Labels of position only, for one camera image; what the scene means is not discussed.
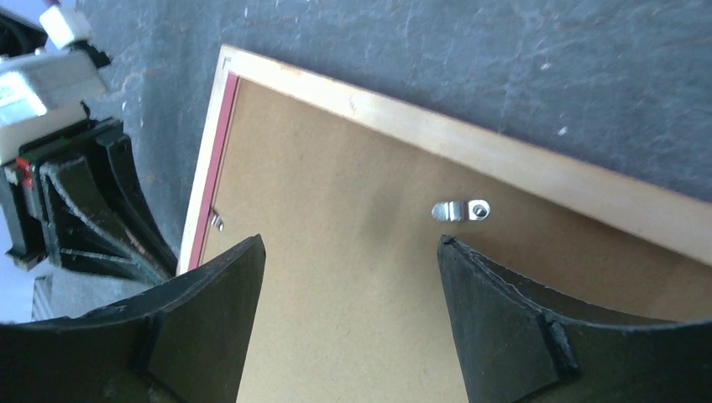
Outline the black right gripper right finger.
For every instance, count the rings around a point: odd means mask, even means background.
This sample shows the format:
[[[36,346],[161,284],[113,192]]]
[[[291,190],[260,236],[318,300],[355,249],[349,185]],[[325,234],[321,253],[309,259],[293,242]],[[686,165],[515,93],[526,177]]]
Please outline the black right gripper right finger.
[[[589,304],[453,236],[437,262],[469,401],[710,401],[710,321]]]

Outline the brown backing board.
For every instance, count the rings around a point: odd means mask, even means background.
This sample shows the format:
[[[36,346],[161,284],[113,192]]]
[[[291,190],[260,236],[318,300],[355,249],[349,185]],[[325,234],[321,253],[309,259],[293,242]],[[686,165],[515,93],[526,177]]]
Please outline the brown backing board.
[[[206,259],[266,250],[241,402],[471,402],[442,236],[589,304],[711,323],[709,266],[250,81],[212,204]]]

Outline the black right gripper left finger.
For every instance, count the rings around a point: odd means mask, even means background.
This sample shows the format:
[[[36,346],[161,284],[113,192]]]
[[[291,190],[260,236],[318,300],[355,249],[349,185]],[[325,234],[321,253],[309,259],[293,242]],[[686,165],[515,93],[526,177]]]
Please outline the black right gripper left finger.
[[[265,260],[254,235],[81,317],[2,326],[2,401],[234,402]]]

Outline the pink wooden picture frame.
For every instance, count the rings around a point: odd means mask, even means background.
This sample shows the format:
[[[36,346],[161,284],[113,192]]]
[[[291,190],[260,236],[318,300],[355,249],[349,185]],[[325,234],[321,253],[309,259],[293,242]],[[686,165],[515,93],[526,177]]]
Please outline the pink wooden picture frame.
[[[177,270],[194,269],[239,82],[246,80],[468,167],[703,264],[711,205],[329,76],[221,47]]]

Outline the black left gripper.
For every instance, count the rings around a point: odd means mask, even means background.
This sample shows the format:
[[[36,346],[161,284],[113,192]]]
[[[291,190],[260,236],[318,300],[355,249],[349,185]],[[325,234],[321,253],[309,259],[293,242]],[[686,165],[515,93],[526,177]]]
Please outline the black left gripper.
[[[85,119],[23,145],[1,165],[1,206],[7,255],[21,269],[48,261],[143,284],[175,274],[117,119]]]

